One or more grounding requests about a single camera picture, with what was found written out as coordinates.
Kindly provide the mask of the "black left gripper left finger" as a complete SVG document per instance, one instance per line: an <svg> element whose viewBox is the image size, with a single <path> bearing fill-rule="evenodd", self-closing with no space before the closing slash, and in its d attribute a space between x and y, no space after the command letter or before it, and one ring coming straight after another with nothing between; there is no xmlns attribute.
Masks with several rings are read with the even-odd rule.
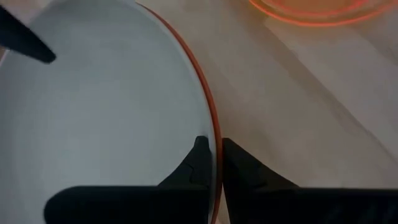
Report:
<svg viewBox="0 0 398 224"><path fill-rule="evenodd" d="M212 158L198 136L181 164L159 185L78 186L44 207L46 223L207 223Z"/></svg>

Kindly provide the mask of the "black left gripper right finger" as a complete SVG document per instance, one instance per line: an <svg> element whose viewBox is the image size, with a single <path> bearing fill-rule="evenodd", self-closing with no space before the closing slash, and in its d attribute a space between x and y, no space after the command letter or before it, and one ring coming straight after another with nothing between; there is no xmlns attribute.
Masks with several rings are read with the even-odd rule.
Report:
<svg viewBox="0 0 398 224"><path fill-rule="evenodd" d="M397 223L396 189L299 187L230 138L223 187L231 223Z"/></svg>

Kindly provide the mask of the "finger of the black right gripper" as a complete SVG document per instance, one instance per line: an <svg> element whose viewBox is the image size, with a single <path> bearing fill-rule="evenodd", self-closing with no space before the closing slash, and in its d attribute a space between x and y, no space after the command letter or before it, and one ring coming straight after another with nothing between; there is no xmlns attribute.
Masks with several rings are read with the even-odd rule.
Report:
<svg viewBox="0 0 398 224"><path fill-rule="evenodd" d="M1 46L43 63L57 57L27 26L1 6Z"/></svg>

